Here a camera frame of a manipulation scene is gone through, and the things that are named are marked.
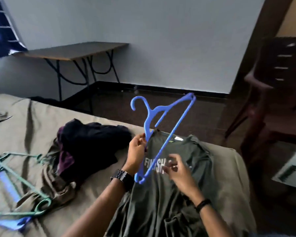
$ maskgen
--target hand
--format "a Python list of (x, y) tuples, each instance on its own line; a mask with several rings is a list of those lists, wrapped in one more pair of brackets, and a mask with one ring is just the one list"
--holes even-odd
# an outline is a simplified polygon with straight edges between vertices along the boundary
[(195, 205), (198, 205), (205, 198), (201, 194), (198, 186), (196, 185), (189, 167), (187, 167), (178, 154), (170, 154), (171, 160), (162, 169), (169, 175), (169, 178), (174, 181), (178, 189), (188, 196)]
[(145, 133), (136, 135), (130, 141), (127, 160), (122, 168), (123, 171), (126, 171), (130, 175), (135, 175), (138, 172), (140, 164), (144, 159), (146, 143)]

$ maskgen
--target window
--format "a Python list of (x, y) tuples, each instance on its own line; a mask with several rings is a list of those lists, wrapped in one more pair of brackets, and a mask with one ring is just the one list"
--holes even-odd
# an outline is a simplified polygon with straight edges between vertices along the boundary
[(9, 17), (3, 10), (0, 0), (0, 57), (26, 50), (12, 27)]

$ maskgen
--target left hand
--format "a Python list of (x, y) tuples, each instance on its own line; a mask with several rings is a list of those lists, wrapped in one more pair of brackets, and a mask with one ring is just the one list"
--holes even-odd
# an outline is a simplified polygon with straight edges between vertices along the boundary
[(125, 165), (122, 170), (130, 175), (135, 175), (142, 163), (145, 155), (146, 147), (145, 133), (136, 135), (129, 143), (128, 155)]

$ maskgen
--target wooden tabletop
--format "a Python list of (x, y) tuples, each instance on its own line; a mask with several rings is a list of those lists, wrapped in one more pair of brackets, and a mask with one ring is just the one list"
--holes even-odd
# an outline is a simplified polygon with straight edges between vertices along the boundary
[(84, 42), (67, 46), (56, 46), (51, 48), (37, 49), (18, 52), (16, 55), (24, 55), (36, 58), (48, 58), (54, 60), (72, 61), (78, 58), (96, 55), (101, 52), (126, 46), (128, 43), (118, 42)]

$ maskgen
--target t-shirt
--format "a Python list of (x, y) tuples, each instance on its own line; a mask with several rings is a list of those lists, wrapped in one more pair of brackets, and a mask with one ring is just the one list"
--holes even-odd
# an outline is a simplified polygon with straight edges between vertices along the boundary
[[(144, 158), (145, 171), (167, 136), (155, 130), (150, 137)], [(207, 236), (193, 203), (162, 170), (171, 153), (182, 157), (202, 193), (215, 207), (217, 183), (209, 151), (193, 135), (182, 141), (171, 138), (146, 181), (135, 183), (123, 197), (108, 227), (107, 236)]]

